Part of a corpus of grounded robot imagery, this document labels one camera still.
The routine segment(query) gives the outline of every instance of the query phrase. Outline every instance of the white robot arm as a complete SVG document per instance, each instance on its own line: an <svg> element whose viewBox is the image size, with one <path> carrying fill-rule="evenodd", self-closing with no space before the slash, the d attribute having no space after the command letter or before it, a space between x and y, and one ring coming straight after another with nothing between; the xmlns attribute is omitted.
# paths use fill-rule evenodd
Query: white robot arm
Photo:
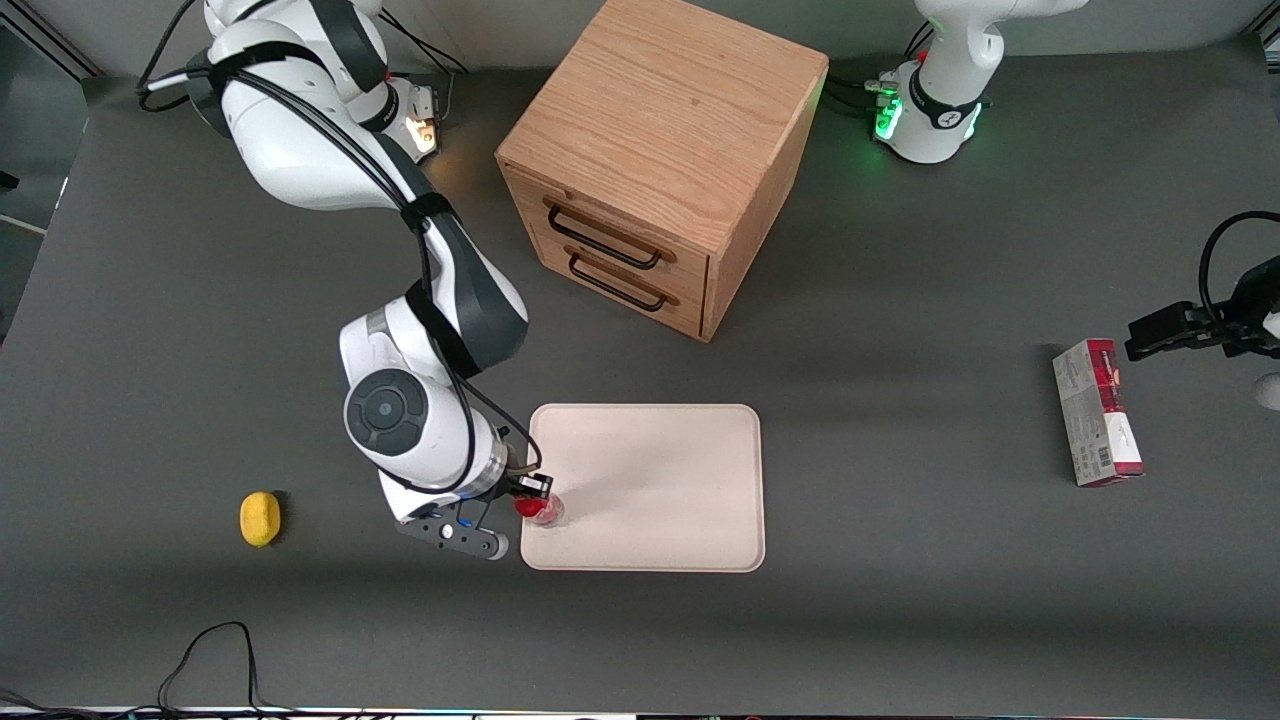
<svg viewBox="0 0 1280 720"><path fill-rule="evenodd" d="M415 163L435 150L431 88L388 74L387 46L374 24L381 0L204 0L202 5L215 38L247 19L289 28L320 58L360 127L387 135ZM218 110L214 105L206 104L211 114ZM211 124L223 129L218 120Z"/></svg>
<svg viewBox="0 0 1280 720"><path fill-rule="evenodd" d="M279 4L287 10L326 3ZM207 65L188 65L186 74L207 81L218 118L259 184L300 208L399 210L420 242L422 279L340 333L351 384L348 437L378 466L401 532L500 557L507 539L481 525L489 501L508 492L547 497L550 480L516 460L503 433L468 406L463 386L520 347L527 329L524 302L410 156L351 117L344 101L362 90L351 73L333 69L338 60L324 61L317 41L306 42L276 22L282 15L224 22L210 10L215 4L206 4L206 18L218 20L210 22L218 37ZM244 4L233 0L221 9ZM314 14L298 17L315 29L308 24ZM355 22L370 32L367 17Z"/></svg>
<svg viewBox="0 0 1280 720"><path fill-rule="evenodd" d="M973 136L982 92L1005 58L996 23L1075 10L1088 0L915 0L936 36L928 58L881 73L886 91L874 137L913 163L941 163Z"/></svg>

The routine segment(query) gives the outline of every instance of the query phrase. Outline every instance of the product box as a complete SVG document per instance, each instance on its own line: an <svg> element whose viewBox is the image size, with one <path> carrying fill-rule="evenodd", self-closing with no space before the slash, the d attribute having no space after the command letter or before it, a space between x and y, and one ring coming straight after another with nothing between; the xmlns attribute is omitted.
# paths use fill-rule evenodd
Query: product box
<svg viewBox="0 0 1280 720"><path fill-rule="evenodd" d="M1120 404L1114 340L1087 340L1053 359L1071 443L1075 484L1096 488L1143 474L1138 443Z"/></svg>

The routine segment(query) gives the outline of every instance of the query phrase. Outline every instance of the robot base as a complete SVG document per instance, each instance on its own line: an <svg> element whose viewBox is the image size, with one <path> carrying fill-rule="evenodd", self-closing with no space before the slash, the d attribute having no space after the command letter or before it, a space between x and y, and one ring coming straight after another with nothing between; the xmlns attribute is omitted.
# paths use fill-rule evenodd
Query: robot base
<svg viewBox="0 0 1280 720"><path fill-rule="evenodd" d="M945 129L933 127L929 115L918 108L910 96L904 96L897 90L906 87L919 68L920 63L911 60L881 73L876 85L884 88L881 92L888 97L888 104L876 115L872 137L888 145L906 160L932 165L951 159L960 146L973 137L974 123L982 113L982 105L979 104L968 118L957 117L954 127Z"/></svg>

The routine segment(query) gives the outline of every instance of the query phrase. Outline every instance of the drawer handle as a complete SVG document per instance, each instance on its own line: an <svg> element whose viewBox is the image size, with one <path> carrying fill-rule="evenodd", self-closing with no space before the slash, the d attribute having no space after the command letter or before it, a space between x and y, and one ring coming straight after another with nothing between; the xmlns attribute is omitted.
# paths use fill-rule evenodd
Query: drawer handle
<svg viewBox="0 0 1280 720"><path fill-rule="evenodd" d="M598 287L598 288L603 290L604 292L608 292L613 297L617 297L618 300L622 300L623 302L635 305L636 307L644 310L645 313L657 313L658 310L662 309L663 305L667 304L667 296L666 295L659 295L657 302L645 302L644 300L640 300L639 297L636 297L634 295L628 295L626 292L622 292L621 290L613 287L612 284L608 284L604 281L593 278L591 275L589 275L589 274L584 273L582 270L577 269L577 261L579 260L581 260L581 256L577 252L575 252L568 259L568 272L573 273L575 278L582 279L582 281L590 283L591 286Z"/></svg>
<svg viewBox="0 0 1280 720"><path fill-rule="evenodd" d="M552 211L547 214L547 224L549 224L553 231L563 234L564 237L571 237L571 238L581 242L582 245L590 247L591 250L598 250L598 251L608 255L609 258L613 258L618 263L626 263L627 265L631 265L632 268L636 268L639 270L652 270L653 266L658 264L658 259L662 258L662 254L657 252L657 251L654 251L653 256L649 258L648 260L641 260L639 258L632 258L632 256L627 255L626 252L618 252L617 250L609 247L608 245L603 245L600 242L596 242L596 241L586 237L585 234L577 232L573 228L568 228L568 227L564 227L564 225L557 223L556 218L559 217L559 211L561 211L559 205L552 205Z"/></svg>

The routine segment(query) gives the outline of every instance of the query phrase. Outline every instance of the wooden cabinet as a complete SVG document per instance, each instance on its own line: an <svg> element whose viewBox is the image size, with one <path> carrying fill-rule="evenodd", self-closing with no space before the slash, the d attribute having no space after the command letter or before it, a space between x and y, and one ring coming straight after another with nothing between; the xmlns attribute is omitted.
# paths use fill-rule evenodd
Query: wooden cabinet
<svg viewBox="0 0 1280 720"><path fill-rule="evenodd" d="M497 158L539 259L709 341L795 181L827 58L608 0Z"/></svg>

